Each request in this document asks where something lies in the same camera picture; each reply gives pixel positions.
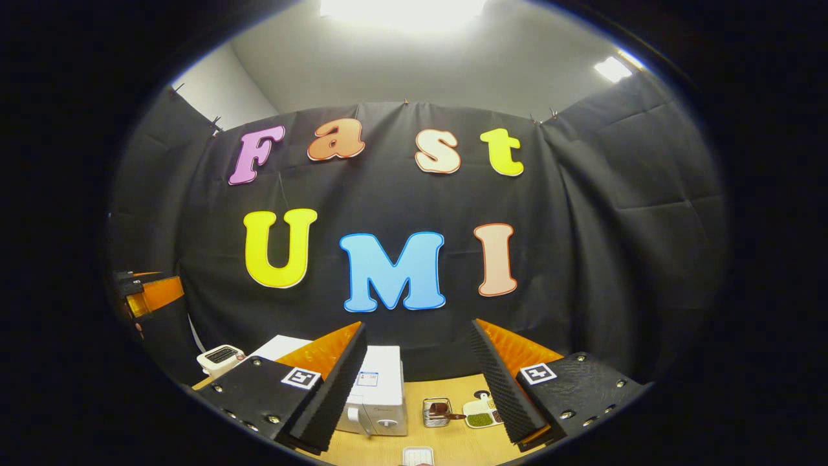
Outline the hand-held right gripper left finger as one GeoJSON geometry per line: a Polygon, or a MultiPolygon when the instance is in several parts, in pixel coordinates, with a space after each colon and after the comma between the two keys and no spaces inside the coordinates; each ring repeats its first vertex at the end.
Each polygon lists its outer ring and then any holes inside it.
{"type": "Polygon", "coordinates": [[[353,322],[275,359],[247,357],[195,395],[255,436],[320,454],[366,352],[365,326],[353,322]]]}

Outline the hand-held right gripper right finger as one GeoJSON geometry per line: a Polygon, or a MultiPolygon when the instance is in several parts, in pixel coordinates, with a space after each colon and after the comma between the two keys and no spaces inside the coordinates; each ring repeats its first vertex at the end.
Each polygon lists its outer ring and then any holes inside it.
{"type": "Polygon", "coordinates": [[[651,387],[588,352],[564,356],[481,319],[471,322],[470,347],[522,451],[594,430],[651,387]]]}

